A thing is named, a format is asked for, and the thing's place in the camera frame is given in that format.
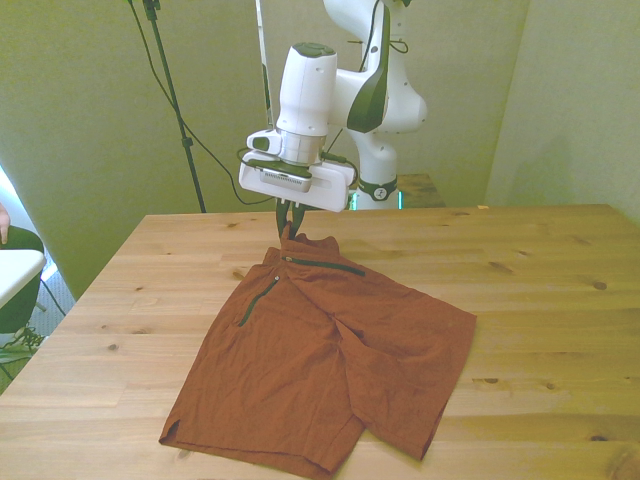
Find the zipper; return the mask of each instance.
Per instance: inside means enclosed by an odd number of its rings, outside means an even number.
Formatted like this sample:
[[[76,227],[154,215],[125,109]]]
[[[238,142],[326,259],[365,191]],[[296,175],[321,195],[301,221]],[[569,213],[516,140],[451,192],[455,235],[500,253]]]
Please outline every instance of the zipper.
[[[260,292],[258,295],[256,295],[255,297],[253,297],[253,300],[251,300],[251,303],[249,304],[249,307],[247,308],[246,313],[244,314],[244,317],[242,317],[242,320],[240,321],[240,323],[238,324],[239,327],[243,326],[245,323],[247,323],[247,320],[249,320],[249,317],[251,316],[251,312],[253,311],[253,308],[256,306],[256,303],[258,303],[258,300],[260,300],[262,297],[264,297],[267,293],[269,293],[269,291],[275,287],[276,283],[278,283],[278,280],[280,280],[280,277],[275,277],[273,279],[273,281],[269,284],[269,286],[267,288],[265,288],[262,292]]]
[[[358,270],[357,268],[350,267],[348,265],[342,265],[340,263],[331,263],[331,262],[314,262],[312,260],[301,260],[299,258],[291,258],[291,257],[282,257],[282,259],[286,262],[295,263],[297,265],[308,265],[310,267],[325,267],[325,268],[333,268],[335,270],[343,270],[345,272],[355,273],[356,275],[360,275],[361,277],[365,276],[365,272],[363,270]]]

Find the wall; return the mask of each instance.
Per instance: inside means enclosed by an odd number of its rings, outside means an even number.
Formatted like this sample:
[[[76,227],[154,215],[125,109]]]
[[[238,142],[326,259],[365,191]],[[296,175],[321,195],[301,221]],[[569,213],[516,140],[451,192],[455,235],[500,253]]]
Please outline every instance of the wall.
[[[236,150],[266,123],[254,0],[161,3],[183,115],[235,175]],[[78,297],[144,215],[199,211],[178,126],[126,1],[0,0],[0,11],[0,162]],[[194,154],[209,211],[241,209]]]
[[[289,47],[332,46],[339,67],[357,70],[359,45],[320,0],[261,0],[268,71],[277,118]],[[409,79],[427,101],[416,133],[392,137],[400,173],[429,173],[449,206],[484,200],[529,0],[418,0],[409,6]],[[332,131],[329,141],[337,129]],[[344,134],[332,150],[357,159]]]
[[[640,3],[533,0],[486,201],[640,224]]]

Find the black band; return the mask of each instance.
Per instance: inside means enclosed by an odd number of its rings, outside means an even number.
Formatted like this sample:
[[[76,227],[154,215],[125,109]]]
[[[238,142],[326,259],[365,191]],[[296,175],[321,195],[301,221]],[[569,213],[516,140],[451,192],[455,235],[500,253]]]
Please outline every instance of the black band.
[[[373,198],[374,201],[383,202],[387,198],[389,198],[389,195],[391,195],[398,189],[398,177],[394,178],[389,183],[385,183],[384,185],[368,183],[361,178],[358,182],[358,188],[369,195],[371,198]]]

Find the rust-colored shorts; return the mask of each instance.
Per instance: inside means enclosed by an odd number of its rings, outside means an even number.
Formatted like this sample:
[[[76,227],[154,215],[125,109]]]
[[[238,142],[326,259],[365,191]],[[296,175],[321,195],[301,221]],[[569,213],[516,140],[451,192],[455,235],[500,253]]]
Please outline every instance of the rust-colored shorts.
[[[365,428],[421,459],[475,316],[343,258],[333,237],[287,236],[222,307],[160,442],[316,480]]]

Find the shorts leg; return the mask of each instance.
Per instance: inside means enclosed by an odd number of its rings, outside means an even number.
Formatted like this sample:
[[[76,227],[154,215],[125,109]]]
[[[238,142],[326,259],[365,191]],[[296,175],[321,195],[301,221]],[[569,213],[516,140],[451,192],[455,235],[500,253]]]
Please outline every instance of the shorts leg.
[[[365,275],[290,265],[289,276],[333,313],[354,414],[421,459],[466,362],[475,316],[359,268]]]

